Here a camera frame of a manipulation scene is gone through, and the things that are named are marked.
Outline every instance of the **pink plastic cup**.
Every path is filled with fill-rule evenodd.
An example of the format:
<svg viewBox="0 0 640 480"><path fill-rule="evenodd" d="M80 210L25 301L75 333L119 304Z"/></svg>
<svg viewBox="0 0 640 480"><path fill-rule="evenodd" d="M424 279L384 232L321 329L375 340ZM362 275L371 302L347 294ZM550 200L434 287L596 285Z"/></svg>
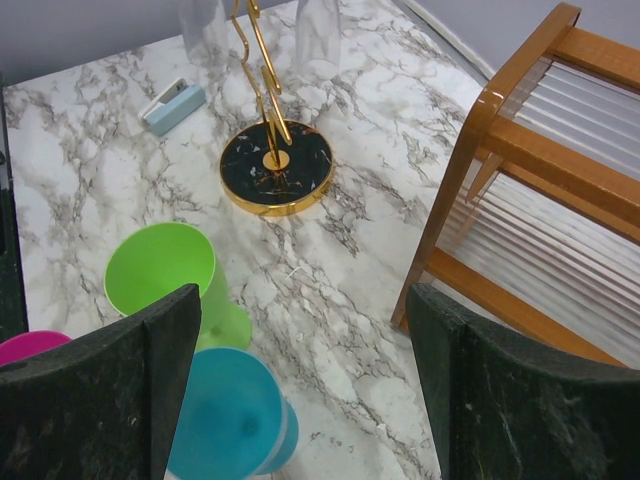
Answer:
<svg viewBox="0 0 640 480"><path fill-rule="evenodd" d="M64 333L51 330L21 333L0 343L0 367L46 352L70 341L71 338Z"/></svg>

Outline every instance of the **cup base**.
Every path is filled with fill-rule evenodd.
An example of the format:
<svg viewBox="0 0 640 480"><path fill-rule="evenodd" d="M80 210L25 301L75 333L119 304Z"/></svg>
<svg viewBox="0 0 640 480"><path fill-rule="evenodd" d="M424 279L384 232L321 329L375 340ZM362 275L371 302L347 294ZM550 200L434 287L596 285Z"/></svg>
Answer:
<svg viewBox="0 0 640 480"><path fill-rule="evenodd" d="M198 337L196 352L214 347L246 350L251 343L253 327L249 315L235 304L229 304L224 322Z"/></svg>
<svg viewBox="0 0 640 480"><path fill-rule="evenodd" d="M298 417L291 404L287 401L287 434L280 445L278 453L269 461L267 465L263 465L254 475L269 475L280 470L293 456L298 445Z"/></svg>

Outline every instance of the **cup rim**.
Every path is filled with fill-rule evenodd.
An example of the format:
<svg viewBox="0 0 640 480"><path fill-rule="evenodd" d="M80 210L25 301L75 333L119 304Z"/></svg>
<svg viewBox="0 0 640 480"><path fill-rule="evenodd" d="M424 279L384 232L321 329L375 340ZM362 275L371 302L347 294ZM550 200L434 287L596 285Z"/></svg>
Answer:
<svg viewBox="0 0 640 480"><path fill-rule="evenodd" d="M198 293L199 293L199 296L200 296L201 299L204 296L205 292L207 292L209 290L209 287L211 286L211 282L213 281L213 277L214 277L214 275L216 273L216 267L218 266L218 257L216 256L216 250L213 247L213 243L211 242L211 240L209 240L209 237L207 237L202 230L200 230L198 227L196 227L194 225L191 225L190 223L176 222L176 221L157 222L157 223L151 223L149 225L145 225L145 226L135 230L131 234L129 234L124 240L122 240L118 244L116 249L113 252L111 252L111 255L109 255L109 260L107 260L107 265L105 266L104 273L102 274L102 289L104 290L104 295L105 295L105 297L107 297L107 301L109 302L109 305L111 305L111 308L113 308L116 312L118 312L122 316L128 317L130 315L122 312L118 307L116 307L113 304L113 302L111 301L111 298L109 297L109 292L107 291L107 271L109 270L109 265L111 265L113 257L116 255L116 253L118 253L118 251L122 248L122 246L125 243L127 243L129 240L131 240L131 238L133 238L134 236L138 235L139 233L141 233L143 231L150 230L150 229L152 229L154 227L166 226L166 225L180 225L181 227L190 228L191 230L193 230L196 233L198 233L199 235L201 235L207 241L207 244L209 245L209 248L211 249L211 254L213 256L213 268L211 269L211 275L207 279L206 288L199 288L200 291Z"/></svg>
<svg viewBox="0 0 640 480"><path fill-rule="evenodd" d="M59 332L58 330L31 330L29 332L22 332L19 333L18 335L14 335L11 338L6 339L4 342L1 342L0 345L7 345L9 343L15 343L21 339L23 339L24 337L32 337L34 335L52 335L54 337L58 337L61 340L66 340L68 342L70 342L72 340L72 338L62 332Z"/></svg>

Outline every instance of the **green plastic cup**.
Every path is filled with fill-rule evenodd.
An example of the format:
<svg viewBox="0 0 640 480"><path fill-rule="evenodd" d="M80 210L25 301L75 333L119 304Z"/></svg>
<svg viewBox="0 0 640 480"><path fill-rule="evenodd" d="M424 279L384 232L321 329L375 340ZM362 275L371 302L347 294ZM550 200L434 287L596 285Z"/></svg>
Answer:
<svg viewBox="0 0 640 480"><path fill-rule="evenodd" d="M227 279L213 245L197 228L170 222L138 230L116 249L104 275L107 298L122 315L132 315L187 283L200 290L196 351L220 346L246 350L251 321L229 302Z"/></svg>

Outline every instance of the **clear plastic slats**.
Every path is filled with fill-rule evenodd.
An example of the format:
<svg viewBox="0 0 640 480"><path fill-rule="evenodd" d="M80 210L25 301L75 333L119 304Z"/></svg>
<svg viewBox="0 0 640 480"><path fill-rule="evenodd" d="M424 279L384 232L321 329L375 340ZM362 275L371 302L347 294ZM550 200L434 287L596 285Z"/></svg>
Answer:
<svg viewBox="0 0 640 480"><path fill-rule="evenodd" d="M640 98L553 66L515 121L640 180ZM498 175L473 202L473 165L438 246L640 368L640 248Z"/></svg>

